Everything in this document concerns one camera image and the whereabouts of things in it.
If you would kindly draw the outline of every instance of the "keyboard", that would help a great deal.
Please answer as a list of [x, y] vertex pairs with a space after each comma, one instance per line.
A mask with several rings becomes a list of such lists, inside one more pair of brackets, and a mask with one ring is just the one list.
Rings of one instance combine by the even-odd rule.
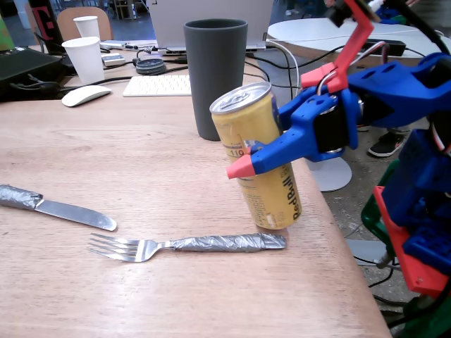
[[190, 76], [134, 76], [122, 96], [191, 96]]

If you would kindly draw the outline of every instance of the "black shoe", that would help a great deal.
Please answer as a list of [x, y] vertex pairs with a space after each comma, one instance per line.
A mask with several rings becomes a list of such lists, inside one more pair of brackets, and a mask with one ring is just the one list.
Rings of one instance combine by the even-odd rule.
[[379, 139], [378, 143], [368, 149], [368, 152], [376, 157], [392, 156], [399, 148], [401, 148], [405, 138], [406, 135], [404, 134], [388, 132]]

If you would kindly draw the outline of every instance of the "white mouse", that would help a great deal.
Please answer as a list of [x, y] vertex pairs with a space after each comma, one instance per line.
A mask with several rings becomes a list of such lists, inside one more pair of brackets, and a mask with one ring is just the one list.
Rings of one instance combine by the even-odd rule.
[[103, 95], [111, 93], [111, 89], [102, 86], [84, 86], [66, 94], [61, 102], [64, 106], [75, 107]]

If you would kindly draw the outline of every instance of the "can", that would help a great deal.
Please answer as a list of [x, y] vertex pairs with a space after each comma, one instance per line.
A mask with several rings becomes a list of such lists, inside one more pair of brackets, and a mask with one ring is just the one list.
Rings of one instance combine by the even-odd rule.
[[[248, 154], [249, 146], [271, 143], [282, 135], [271, 83], [234, 89], [210, 106], [214, 125], [231, 163]], [[291, 163], [268, 173], [238, 178], [254, 222], [265, 229], [289, 227], [302, 207]]]

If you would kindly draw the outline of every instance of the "red gripper tip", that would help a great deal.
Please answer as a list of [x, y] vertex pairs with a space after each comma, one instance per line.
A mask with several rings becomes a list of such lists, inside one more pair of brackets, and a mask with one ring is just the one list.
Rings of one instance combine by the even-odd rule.
[[229, 179], [236, 177], [250, 177], [255, 176], [254, 166], [249, 154], [244, 155], [234, 162], [234, 164], [227, 167], [227, 176]]

